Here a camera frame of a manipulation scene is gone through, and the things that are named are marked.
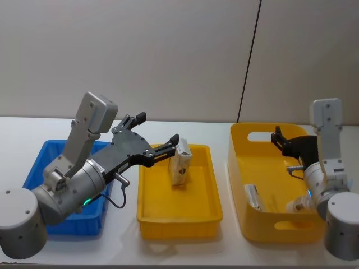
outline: yellow plastic bin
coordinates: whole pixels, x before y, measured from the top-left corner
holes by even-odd
[[[186,182],[172,186],[169,160],[140,167],[137,220],[145,239],[215,237],[223,213],[210,150],[190,145]]]
[[[287,165],[298,165],[282,156],[271,142],[252,142],[252,132],[275,132],[280,126],[287,139],[307,135],[294,124],[237,123],[231,127],[228,170],[234,204],[242,234],[248,240],[266,243],[311,243],[324,235],[325,222],[315,211],[287,213],[289,201],[307,194],[305,182],[288,174]],[[303,178],[303,172],[296,172]],[[247,201],[245,184],[255,184],[265,211]]]

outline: white table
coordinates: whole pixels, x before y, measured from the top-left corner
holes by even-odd
[[[67,139],[70,119],[1,118],[0,189],[21,187],[46,140]],[[146,122],[136,132],[149,143],[162,143],[175,133],[189,143],[206,144],[217,179],[223,221],[214,240],[142,240],[136,221],[138,167],[125,172],[131,185],[126,189],[127,205],[118,210],[109,205],[103,232],[97,238],[50,237],[37,255],[17,261],[0,250],[0,262],[39,263],[54,265],[350,265],[359,261],[341,261],[330,255],[322,242],[307,245],[268,245],[248,242],[241,234],[232,201],[227,173],[229,129],[227,123]],[[305,126],[313,134],[311,127]],[[101,141],[110,141],[111,133]],[[348,176],[359,178],[359,127],[344,127],[342,159]],[[359,184],[354,182],[358,192]],[[111,197],[121,201],[121,185],[115,183]]]

